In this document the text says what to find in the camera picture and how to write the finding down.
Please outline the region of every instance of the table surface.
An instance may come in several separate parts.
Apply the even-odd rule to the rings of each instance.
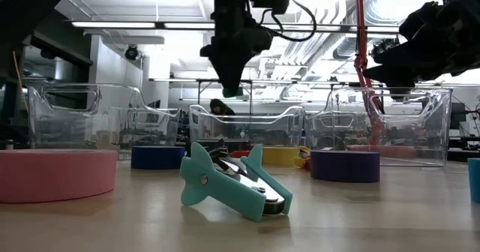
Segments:
[[[383,167],[379,184],[267,170],[294,195],[289,216],[255,223],[214,199],[184,207],[178,171],[119,162],[111,193],[0,205],[0,251],[480,251],[480,205],[470,203],[466,164]]]

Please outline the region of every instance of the camera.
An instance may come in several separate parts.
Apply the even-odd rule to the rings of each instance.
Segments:
[[[136,61],[142,57],[142,54],[138,50],[137,45],[130,45],[125,51],[125,58],[131,61]]]

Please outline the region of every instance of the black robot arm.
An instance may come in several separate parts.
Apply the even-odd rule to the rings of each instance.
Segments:
[[[222,83],[224,95],[238,94],[245,65],[263,50],[270,49],[274,33],[252,18],[254,8],[270,9],[272,14],[284,14],[290,0],[214,0],[215,34],[211,44],[200,50],[208,57]]]
[[[3,0],[0,2],[0,43],[23,41],[61,0]]]
[[[388,87],[415,87],[442,74],[480,68],[480,0],[428,2],[400,26],[406,43],[384,41],[372,52],[377,67],[364,76]]]

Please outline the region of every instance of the purple cylinder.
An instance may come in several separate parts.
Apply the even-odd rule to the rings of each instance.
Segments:
[[[331,182],[380,181],[380,153],[367,151],[312,151],[310,175]]]

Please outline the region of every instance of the screw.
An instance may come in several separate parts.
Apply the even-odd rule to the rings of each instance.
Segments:
[[[208,182],[209,182],[209,177],[207,177],[207,175],[204,174],[200,176],[200,183],[202,183],[202,185],[206,185]]]
[[[261,194],[264,194],[266,192],[266,189],[263,188],[263,187],[252,187],[252,189],[261,193]]]

